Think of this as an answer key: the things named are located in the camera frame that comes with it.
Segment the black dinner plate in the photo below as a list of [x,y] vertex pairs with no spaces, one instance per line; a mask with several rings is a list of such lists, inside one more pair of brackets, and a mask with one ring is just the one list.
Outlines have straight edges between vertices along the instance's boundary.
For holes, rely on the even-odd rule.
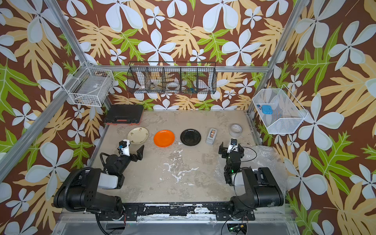
[[180,140],[186,146],[196,146],[201,142],[201,134],[195,129],[186,129],[181,133]]

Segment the blue small object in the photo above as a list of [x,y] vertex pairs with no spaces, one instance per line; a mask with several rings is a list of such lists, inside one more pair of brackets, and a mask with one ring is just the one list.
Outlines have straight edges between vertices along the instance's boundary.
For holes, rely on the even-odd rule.
[[273,109],[272,109],[272,107],[270,105],[263,105],[261,107],[261,111],[265,115],[271,115],[271,114],[273,114]]

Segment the grey tape dispenser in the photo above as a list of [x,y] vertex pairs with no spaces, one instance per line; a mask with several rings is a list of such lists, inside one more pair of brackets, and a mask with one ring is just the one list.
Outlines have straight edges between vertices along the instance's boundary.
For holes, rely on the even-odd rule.
[[206,144],[213,145],[215,138],[216,138],[216,135],[217,135],[217,129],[211,128],[208,132],[208,135],[207,135]]

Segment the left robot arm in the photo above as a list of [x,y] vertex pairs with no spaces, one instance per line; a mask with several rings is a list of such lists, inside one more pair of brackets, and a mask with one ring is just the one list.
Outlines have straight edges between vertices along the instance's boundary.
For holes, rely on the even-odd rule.
[[91,212],[119,217],[123,214],[120,197],[99,193],[98,189],[121,189],[124,171],[130,162],[143,159],[145,146],[142,145],[135,154],[129,152],[126,142],[119,145],[119,156],[100,153],[103,168],[84,167],[72,171],[54,196],[56,208],[70,212]]

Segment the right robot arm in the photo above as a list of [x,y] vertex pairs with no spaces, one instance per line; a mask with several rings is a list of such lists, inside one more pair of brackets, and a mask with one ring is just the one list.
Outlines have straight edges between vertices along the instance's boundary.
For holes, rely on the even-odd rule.
[[258,154],[253,148],[242,146],[236,139],[231,139],[228,147],[221,143],[218,153],[226,160],[226,184],[234,188],[237,179],[243,180],[245,193],[230,199],[232,215],[253,213],[257,208],[279,207],[284,204],[282,190],[268,167],[252,169],[250,166],[241,166],[242,163],[257,159]]

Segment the clear tape roll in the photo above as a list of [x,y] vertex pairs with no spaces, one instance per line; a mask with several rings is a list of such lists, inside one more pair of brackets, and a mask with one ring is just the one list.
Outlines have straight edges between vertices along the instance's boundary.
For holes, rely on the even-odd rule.
[[242,135],[243,133],[243,128],[239,124],[231,124],[229,126],[229,134],[234,137],[238,138]]

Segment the cream dinner plate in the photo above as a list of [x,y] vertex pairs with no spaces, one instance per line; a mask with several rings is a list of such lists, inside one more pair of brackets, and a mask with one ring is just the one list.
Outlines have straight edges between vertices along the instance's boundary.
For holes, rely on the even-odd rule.
[[140,145],[144,143],[149,137],[149,131],[145,127],[136,127],[132,129],[128,135],[127,139],[133,145]]

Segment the bubble wrap pile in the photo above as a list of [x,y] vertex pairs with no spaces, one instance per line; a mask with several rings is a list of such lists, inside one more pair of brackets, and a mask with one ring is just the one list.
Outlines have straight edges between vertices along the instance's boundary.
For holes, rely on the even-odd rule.
[[[244,156],[241,159],[241,168],[252,168],[258,169],[261,167],[267,167],[270,169],[273,177],[275,178],[278,186],[280,187],[283,196],[287,193],[287,170],[284,163],[280,159],[278,153],[268,146],[242,146],[244,148]],[[241,176],[240,169],[238,172],[232,174],[231,176],[225,176],[224,167],[224,178],[226,184],[234,187],[243,186],[243,179]]]

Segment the black plastic case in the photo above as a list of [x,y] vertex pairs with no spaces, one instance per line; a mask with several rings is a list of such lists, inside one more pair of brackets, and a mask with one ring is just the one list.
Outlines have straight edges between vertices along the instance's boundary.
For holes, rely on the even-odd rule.
[[140,104],[114,104],[104,118],[104,122],[110,124],[139,123],[143,112],[144,107]]

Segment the orange dinner plate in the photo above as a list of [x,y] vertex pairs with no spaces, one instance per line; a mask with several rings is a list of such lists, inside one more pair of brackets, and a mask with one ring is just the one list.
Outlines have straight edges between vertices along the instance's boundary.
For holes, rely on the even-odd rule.
[[175,135],[170,130],[161,130],[155,134],[153,141],[157,147],[169,147],[174,143]]

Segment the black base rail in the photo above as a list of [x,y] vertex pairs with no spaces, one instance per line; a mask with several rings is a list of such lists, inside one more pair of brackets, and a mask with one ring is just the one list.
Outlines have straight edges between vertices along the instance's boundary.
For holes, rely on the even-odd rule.
[[231,202],[193,202],[193,203],[124,203],[120,213],[114,213],[114,220],[141,221],[144,218],[155,219],[185,219],[185,220],[214,220],[254,221],[252,209],[238,210]]

